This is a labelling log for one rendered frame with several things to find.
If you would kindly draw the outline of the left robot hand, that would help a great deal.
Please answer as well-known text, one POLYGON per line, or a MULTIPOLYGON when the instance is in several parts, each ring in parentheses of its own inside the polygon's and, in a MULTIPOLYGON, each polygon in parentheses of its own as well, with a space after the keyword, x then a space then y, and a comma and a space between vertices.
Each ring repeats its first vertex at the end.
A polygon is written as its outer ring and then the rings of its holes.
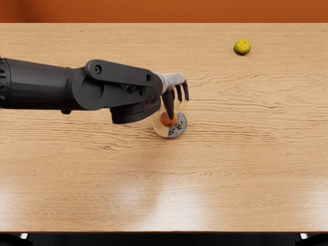
POLYGON ((161 97, 170 120, 174 118, 174 100, 176 89, 178 100, 182 102, 182 91, 184 91, 184 96, 186 100, 189 100, 189 88, 185 75, 181 72, 177 73, 159 73, 154 72, 162 82, 162 92, 161 97))

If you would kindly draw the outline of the round patterned plate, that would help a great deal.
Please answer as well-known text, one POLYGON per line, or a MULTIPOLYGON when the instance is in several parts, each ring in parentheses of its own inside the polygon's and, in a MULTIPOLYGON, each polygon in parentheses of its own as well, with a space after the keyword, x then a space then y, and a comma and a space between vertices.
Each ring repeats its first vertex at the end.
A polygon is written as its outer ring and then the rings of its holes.
POLYGON ((166 110, 159 111, 155 114, 153 118, 153 129, 155 132, 165 138, 175 138, 183 134, 187 128, 187 119, 186 117, 178 111, 175 111, 174 113, 177 115, 178 120, 175 126, 171 128, 167 128, 163 126, 160 122, 160 115, 162 112, 166 110))

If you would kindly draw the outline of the green yellow citrus fruit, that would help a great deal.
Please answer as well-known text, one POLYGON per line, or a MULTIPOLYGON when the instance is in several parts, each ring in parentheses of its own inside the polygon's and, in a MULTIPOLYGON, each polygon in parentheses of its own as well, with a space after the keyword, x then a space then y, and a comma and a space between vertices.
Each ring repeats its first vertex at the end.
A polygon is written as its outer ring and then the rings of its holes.
POLYGON ((246 55, 251 51, 252 45, 247 39, 241 38, 234 44, 233 50, 239 55, 246 55))

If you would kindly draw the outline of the red orange peach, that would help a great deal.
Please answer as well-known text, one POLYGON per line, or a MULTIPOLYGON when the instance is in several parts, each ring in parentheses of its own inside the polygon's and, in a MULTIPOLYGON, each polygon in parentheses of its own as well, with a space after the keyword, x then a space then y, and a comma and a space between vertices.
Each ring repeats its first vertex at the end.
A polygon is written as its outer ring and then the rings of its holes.
POLYGON ((174 116, 172 119, 169 118, 169 115, 166 111, 162 112, 160 115, 160 122, 163 126, 167 128, 171 128, 176 125, 178 120, 177 115, 174 113, 174 116))

